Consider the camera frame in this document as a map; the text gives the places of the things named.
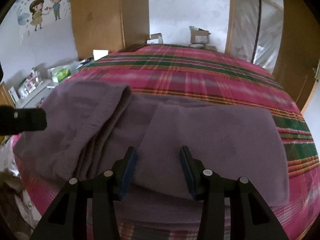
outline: white paper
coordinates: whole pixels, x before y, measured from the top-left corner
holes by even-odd
[[[207,36],[196,36],[196,43],[208,43]]]
[[[147,44],[159,44],[159,39],[148,40]]]
[[[17,92],[14,89],[14,87],[10,88],[9,92],[11,93],[10,95],[12,95],[12,97],[13,97],[13,101],[14,102],[18,102],[19,101],[19,97],[18,97]]]
[[[109,54],[108,50],[102,50],[102,49],[94,49],[93,50],[93,58],[94,60],[101,59],[102,57],[105,57]]]

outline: metal screw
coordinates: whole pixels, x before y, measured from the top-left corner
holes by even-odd
[[[103,175],[106,176],[106,177],[110,177],[110,176],[113,175],[113,172],[112,172],[112,171],[105,171],[105,172],[103,173]]]
[[[246,177],[241,177],[240,182],[242,182],[243,184],[246,184],[249,182],[249,180]]]
[[[213,174],[212,170],[204,170],[203,174],[206,176],[211,176]]]
[[[74,185],[78,182],[78,180],[76,178],[72,178],[69,180],[69,184]]]

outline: plaid blanket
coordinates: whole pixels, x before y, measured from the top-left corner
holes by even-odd
[[[214,104],[269,109],[288,160],[290,202],[273,211],[291,240],[302,239],[320,212],[319,158],[311,133],[295,103],[264,69],[211,51],[176,45],[149,45],[112,53],[69,80],[128,83],[133,92],[179,95]],[[16,159],[32,201],[43,214],[57,190],[35,178]],[[92,219],[88,218],[88,228]],[[122,239],[196,239],[196,231],[168,231],[119,224]],[[92,239],[92,230],[88,230]]]

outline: cartoon couple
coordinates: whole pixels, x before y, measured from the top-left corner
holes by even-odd
[[[52,10],[54,12],[54,16],[55,16],[56,20],[60,19],[60,2],[61,2],[61,0],[50,0],[50,1],[53,3],[53,6],[51,9],[49,9],[48,13],[42,13],[44,0],[34,0],[30,4],[29,9],[30,9],[30,12],[32,13],[32,21],[30,22],[30,24],[36,27],[35,31],[37,31],[38,25],[40,25],[40,29],[42,29],[42,27],[41,27],[42,16],[48,15],[50,13],[50,11],[52,11]]]

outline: wooden cabinet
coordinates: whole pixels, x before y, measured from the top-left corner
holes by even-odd
[[[71,0],[71,14],[80,59],[94,49],[143,44],[150,35],[149,0]]]
[[[7,87],[4,83],[0,84],[0,106],[12,106],[13,101],[9,95]],[[4,136],[0,136],[0,143],[4,140]]]

